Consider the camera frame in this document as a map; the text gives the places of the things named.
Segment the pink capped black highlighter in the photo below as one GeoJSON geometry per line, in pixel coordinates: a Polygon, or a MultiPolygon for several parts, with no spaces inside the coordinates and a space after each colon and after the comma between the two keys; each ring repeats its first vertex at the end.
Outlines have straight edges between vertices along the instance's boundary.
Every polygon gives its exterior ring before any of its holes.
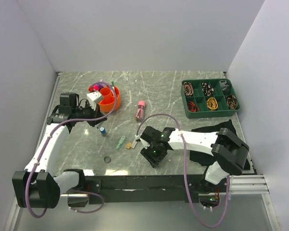
{"type": "Polygon", "coordinates": [[[99,91],[99,85],[91,85],[90,86],[90,92],[94,92],[94,91],[99,91]]]}

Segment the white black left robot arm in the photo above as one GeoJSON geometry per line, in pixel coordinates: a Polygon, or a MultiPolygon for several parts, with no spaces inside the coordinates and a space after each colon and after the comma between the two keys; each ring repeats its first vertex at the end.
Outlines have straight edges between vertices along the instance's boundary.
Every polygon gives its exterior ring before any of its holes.
{"type": "Polygon", "coordinates": [[[62,194],[69,190],[82,193],[88,188],[82,169],[67,169],[55,177],[53,168],[62,146],[78,122],[86,121],[90,126],[106,118],[98,103],[103,99],[99,92],[88,93],[84,99],[73,92],[60,94],[59,104],[47,118],[42,141],[31,161],[23,171],[16,171],[12,177],[17,203],[25,208],[55,208],[62,194]]]}

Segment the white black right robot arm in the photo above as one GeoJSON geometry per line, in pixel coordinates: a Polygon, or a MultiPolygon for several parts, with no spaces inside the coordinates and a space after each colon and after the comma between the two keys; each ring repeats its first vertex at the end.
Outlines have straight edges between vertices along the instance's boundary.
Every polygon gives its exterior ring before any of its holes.
{"type": "Polygon", "coordinates": [[[195,151],[214,158],[201,180],[202,188],[212,192],[222,179],[229,175],[243,173],[249,153],[249,146],[227,128],[215,132],[192,132],[177,128],[164,128],[163,131],[147,126],[135,139],[143,145],[142,156],[157,168],[166,157],[168,150],[195,151]]]}

